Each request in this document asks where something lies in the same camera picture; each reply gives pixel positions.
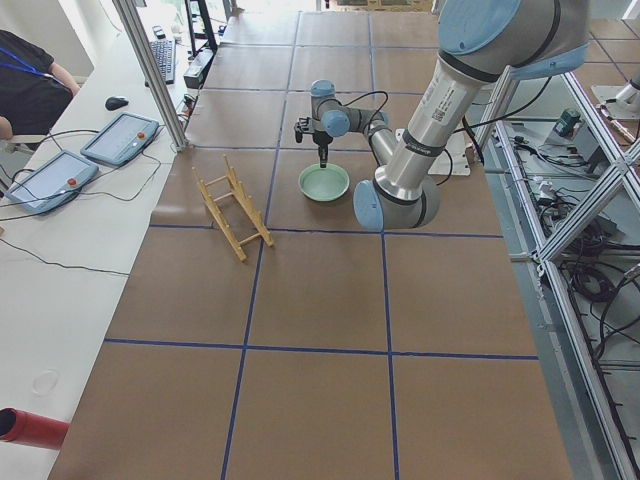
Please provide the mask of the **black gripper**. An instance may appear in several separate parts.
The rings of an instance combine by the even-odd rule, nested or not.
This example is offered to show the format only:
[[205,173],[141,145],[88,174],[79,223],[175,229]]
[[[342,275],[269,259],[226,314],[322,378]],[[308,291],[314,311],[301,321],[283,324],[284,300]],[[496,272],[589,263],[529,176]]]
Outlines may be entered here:
[[315,131],[313,141],[318,145],[319,165],[326,168],[328,164],[328,145],[332,143],[332,137],[325,131]]

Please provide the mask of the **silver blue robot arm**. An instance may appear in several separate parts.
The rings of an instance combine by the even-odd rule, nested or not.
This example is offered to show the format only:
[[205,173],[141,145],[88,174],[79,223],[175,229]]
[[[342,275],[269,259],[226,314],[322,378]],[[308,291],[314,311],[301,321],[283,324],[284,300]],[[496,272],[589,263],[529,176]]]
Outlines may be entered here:
[[333,139],[363,134],[380,165],[355,187],[359,224],[373,231],[421,227],[440,204],[428,171],[479,90],[506,67],[518,80],[577,69],[586,58],[590,17],[587,1],[449,1],[439,16],[433,78],[401,137],[382,113],[341,104],[334,84],[318,80],[311,114],[295,124],[295,138],[311,136],[325,164]]

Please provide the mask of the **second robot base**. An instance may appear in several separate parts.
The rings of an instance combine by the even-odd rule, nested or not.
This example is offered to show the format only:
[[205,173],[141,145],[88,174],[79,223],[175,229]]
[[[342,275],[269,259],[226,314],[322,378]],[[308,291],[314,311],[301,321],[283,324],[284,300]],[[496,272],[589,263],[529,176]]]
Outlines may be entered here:
[[597,108],[609,120],[639,119],[639,71],[623,86],[594,85]]

